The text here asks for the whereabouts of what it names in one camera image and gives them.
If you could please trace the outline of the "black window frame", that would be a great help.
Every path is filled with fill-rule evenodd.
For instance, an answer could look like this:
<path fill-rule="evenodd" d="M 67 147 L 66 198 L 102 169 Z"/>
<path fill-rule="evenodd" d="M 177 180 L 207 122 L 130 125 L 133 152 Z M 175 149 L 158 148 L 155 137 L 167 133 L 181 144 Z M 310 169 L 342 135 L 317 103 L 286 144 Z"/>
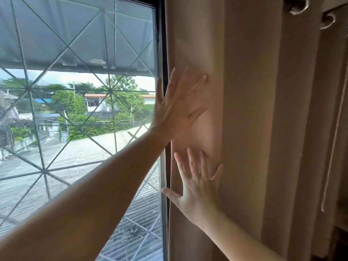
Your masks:
<path fill-rule="evenodd" d="M 153 4 L 156 17 L 156 42 L 157 42 L 157 57 L 159 76 L 162 80 L 162 92 L 165 96 L 168 86 L 168 61 L 167 61 L 167 38 L 166 38 L 166 14 L 165 0 L 134 0 L 140 4 Z M 168 143 L 162 151 L 159 159 L 159 181 L 160 188 L 167 187 L 168 180 L 167 170 L 171 166 L 170 152 L 171 144 Z M 161 232 L 162 232 L 162 259 L 169 261 L 169 246 L 168 246 L 168 222 L 169 222 L 169 206 L 170 203 L 167 197 L 159 191 L 160 195 L 160 213 L 161 213 Z"/>

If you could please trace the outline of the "grey awning roof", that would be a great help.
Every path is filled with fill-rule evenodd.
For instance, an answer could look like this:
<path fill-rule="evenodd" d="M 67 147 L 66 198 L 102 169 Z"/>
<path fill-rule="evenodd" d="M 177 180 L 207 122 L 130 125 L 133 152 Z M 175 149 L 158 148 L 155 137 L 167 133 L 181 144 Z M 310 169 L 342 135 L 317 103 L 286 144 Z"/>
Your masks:
<path fill-rule="evenodd" d="M 0 0 L 0 67 L 157 76 L 154 15 L 130 0 Z"/>

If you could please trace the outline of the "person's left forearm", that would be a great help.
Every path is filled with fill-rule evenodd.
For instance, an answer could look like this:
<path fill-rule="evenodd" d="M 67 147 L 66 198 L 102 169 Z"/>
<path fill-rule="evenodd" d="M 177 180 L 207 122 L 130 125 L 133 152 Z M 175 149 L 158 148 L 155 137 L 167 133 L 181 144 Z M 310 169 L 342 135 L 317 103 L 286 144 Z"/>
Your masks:
<path fill-rule="evenodd" d="M 151 127 L 0 240 L 0 261 L 94 261 L 174 136 Z"/>

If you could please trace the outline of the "beige fabric curtain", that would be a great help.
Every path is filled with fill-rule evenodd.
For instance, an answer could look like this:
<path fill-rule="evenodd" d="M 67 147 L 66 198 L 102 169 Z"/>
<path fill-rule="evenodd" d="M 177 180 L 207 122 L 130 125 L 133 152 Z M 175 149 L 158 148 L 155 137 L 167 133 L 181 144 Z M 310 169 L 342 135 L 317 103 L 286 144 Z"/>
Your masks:
<path fill-rule="evenodd" d="M 208 74 L 210 106 L 171 143 L 203 149 L 227 215 L 288 261 L 329 261 L 339 201 L 348 203 L 348 0 L 165 0 L 168 71 Z M 322 14 L 335 23 L 320 30 Z"/>

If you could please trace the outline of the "white house with orange roof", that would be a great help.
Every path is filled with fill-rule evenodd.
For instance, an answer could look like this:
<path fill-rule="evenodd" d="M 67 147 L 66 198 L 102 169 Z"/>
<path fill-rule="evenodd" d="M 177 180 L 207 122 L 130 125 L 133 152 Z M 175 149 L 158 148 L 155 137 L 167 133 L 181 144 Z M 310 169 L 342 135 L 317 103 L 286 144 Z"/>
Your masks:
<path fill-rule="evenodd" d="M 137 106 L 153 105 L 155 95 L 140 94 L 138 92 L 121 92 L 112 96 L 106 94 L 85 94 L 87 112 L 111 112 L 120 109 L 134 111 Z"/>

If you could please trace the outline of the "green trees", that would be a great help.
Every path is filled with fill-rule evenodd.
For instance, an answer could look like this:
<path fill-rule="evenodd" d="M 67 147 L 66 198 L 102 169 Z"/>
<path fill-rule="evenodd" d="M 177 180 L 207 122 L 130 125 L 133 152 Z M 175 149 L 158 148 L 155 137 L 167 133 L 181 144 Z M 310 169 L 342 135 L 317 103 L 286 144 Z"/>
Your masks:
<path fill-rule="evenodd" d="M 34 137 L 38 145 L 36 136 L 44 141 L 49 134 L 44 131 L 53 127 L 56 138 L 71 142 L 150 123 L 154 104 L 137 106 L 134 111 L 87 112 L 85 94 L 121 92 L 150 94 L 133 77 L 123 75 L 110 75 L 98 87 L 90 82 L 34 84 L 31 79 L 6 74 L 0 77 L 0 146 L 28 137 Z"/>

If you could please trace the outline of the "metal window grille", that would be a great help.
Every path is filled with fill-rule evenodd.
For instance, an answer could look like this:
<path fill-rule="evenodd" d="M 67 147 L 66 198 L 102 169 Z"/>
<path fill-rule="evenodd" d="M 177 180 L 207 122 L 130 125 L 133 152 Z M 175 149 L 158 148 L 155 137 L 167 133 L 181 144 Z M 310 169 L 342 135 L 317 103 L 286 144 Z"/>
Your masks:
<path fill-rule="evenodd" d="M 147 131 L 161 0 L 0 0 L 0 242 Z"/>

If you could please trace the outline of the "corrugated metal roof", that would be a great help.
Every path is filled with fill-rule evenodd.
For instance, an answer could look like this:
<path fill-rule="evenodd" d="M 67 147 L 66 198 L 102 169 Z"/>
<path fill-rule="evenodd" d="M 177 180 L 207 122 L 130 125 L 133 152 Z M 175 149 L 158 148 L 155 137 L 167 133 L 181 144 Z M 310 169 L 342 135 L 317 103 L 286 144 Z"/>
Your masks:
<path fill-rule="evenodd" d="M 68 186 L 134 142 L 149 127 L 133 127 L 91 138 L 66 140 L 44 132 L 0 149 L 0 239 Z M 165 261 L 161 159 L 151 166 L 119 225 L 96 261 Z"/>

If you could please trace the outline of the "person's right forearm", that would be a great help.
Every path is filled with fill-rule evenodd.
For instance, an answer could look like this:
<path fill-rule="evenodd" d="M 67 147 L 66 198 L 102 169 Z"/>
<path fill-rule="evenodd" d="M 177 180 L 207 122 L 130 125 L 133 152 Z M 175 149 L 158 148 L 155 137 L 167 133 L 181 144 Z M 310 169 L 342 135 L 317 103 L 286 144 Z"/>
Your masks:
<path fill-rule="evenodd" d="M 229 261 L 286 261 L 255 240 L 216 208 L 195 213 L 192 222 L 221 250 Z"/>

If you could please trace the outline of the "silver curtain grommet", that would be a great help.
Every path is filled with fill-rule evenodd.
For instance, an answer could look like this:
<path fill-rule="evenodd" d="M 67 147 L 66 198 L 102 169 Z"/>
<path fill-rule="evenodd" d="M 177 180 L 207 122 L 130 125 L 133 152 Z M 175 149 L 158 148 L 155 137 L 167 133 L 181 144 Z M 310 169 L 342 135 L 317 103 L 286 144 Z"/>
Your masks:
<path fill-rule="evenodd" d="M 284 4 L 290 14 L 297 16 L 309 7 L 310 0 L 284 0 Z"/>
<path fill-rule="evenodd" d="M 331 27 L 336 21 L 336 15 L 334 12 L 325 12 L 322 14 L 320 30 L 325 30 Z"/>

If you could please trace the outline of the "person's right hand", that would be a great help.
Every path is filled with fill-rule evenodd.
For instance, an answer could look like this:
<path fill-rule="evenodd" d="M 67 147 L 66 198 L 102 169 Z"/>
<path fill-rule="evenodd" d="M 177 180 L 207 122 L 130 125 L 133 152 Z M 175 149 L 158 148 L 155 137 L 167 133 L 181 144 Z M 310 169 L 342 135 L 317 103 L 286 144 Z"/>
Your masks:
<path fill-rule="evenodd" d="M 191 178 L 189 164 L 184 164 L 180 153 L 176 152 L 174 154 L 183 185 L 180 205 L 176 205 L 176 207 L 192 224 L 194 224 L 192 219 L 195 213 L 203 211 L 205 208 L 216 208 L 220 210 L 217 198 L 218 188 L 215 188 L 211 183 L 213 177 L 210 178 L 209 176 L 206 155 L 202 150 L 200 150 L 199 153 L 202 171 L 201 180 L 194 180 Z"/>

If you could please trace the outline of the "person's left hand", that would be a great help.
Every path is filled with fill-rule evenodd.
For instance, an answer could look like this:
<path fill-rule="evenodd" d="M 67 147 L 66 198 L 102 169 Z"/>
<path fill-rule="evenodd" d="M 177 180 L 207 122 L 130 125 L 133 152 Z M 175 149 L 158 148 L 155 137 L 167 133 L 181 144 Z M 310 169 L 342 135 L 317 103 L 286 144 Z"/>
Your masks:
<path fill-rule="evenodd" d="M 177 82 L 181 74 L 176 68 L 173 68 L 163 101 L 154 108 L 151 132 L 164 145 L 191 128 L 196 121 L 189 121 L 189 114 L 197 107 L 207 104 L 199 103 L 198 98 L 207 83 L 208 75 L 199 74 L 191 68 L 188 90 L 184 93 L 177 93 Z"/>

